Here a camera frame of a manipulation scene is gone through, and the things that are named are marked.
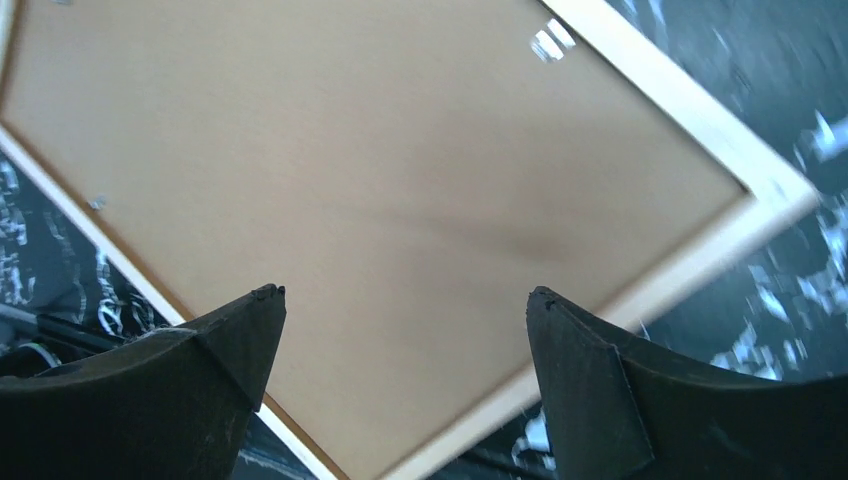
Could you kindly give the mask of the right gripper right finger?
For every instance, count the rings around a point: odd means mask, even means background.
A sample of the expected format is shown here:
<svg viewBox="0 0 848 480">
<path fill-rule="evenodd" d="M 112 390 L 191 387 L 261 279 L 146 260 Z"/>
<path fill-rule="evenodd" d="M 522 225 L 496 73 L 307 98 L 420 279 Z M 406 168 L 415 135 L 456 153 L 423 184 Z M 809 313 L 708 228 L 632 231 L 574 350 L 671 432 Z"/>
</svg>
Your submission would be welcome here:
<svg viewBox="0 0 848 480">
<path fill-rule="evenodd" d="M 561 479 L 843 479 L 847 380 L 702 363 L 539 286 L 526 326 Z"/>
</svg>

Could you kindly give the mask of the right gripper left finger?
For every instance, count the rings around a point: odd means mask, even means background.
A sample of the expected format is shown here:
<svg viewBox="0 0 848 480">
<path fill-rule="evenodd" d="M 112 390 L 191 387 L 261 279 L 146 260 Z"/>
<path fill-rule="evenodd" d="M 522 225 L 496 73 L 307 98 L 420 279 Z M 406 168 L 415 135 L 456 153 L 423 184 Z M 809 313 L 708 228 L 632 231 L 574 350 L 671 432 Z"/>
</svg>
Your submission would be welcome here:
<svg viewBox="0 0 848 480">
<path fill-rule="evenodd" d="M 5 479 L 226 479 L 263 404 L 286 319 L 268 284 L 132 340 L 3 306 L 4 320 L 87 356 L 1 364 Z"/>
</svg>

